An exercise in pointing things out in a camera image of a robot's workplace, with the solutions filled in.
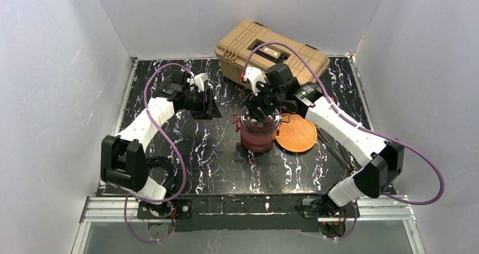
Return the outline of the dark transparent round lid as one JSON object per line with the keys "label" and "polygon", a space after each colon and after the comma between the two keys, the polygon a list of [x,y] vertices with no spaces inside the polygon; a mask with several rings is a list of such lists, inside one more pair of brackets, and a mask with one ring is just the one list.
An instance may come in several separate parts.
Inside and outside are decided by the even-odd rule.
{"label": "dark transparent round lid", "polygon": [[264,117],[263,120],[255,119],[247,107],[244,107],[240,115],[240,124],[246,130],[257,133],[265,133],[276,128],[280,122],[280,114],[275,110],[272,115]]}

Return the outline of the red steel lunch bowl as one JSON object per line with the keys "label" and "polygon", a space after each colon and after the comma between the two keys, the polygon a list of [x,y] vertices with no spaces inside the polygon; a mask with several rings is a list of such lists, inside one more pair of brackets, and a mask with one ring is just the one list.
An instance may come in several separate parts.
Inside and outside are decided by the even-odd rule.
{"label": "red steel lunch bowl", "polygon": [[279,133],[280,122],[276,128],[265,133],[251,132],[240,124],[240,113],[232,116],[232,124],[236,126],[236,132],[240,134],[241,144],[251,152],[265,152],[275,143]]}

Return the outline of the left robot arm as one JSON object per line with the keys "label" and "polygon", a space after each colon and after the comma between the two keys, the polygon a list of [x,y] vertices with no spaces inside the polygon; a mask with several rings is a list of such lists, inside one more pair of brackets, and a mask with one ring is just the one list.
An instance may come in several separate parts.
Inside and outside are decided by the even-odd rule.
{"label": "left robot arm", "polygon": [[220,118],[208,75],[181,72],[160,84],[146,108],[118,135],[101,143],[101,180],[159,205],[166,200],[166,187],[149,176],[145,151],[159,128],[178,111],[190,111],[196,120]]}

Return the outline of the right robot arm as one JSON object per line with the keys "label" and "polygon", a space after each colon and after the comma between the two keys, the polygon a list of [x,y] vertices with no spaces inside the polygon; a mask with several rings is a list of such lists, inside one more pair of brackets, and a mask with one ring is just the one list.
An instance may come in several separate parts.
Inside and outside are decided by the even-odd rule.
{"label": "right robot arm", "polygon": [[249,82],[252,95],[247,108],[253,118],[264,121],[278,108],[300,115],[339,142],[360,169],[336,183],[319,199],[305,205],[310,210],[333,213],[363,197],[377,198],[400,175],[404,147],[360,130],[360,124],[342,112],[314,82],[301,85],[288,65],[275,64],[264,72],[247,67],[241,77]]}

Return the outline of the red lunch box clip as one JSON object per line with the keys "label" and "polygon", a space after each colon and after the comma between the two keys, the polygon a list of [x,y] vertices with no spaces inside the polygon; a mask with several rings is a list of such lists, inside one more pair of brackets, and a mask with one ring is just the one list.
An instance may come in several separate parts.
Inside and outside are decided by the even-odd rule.
{"label": "red lunch box clip", "polygon": [[282,113],[280,115],[280,123],[289,123],[291,122],[290,114]]}

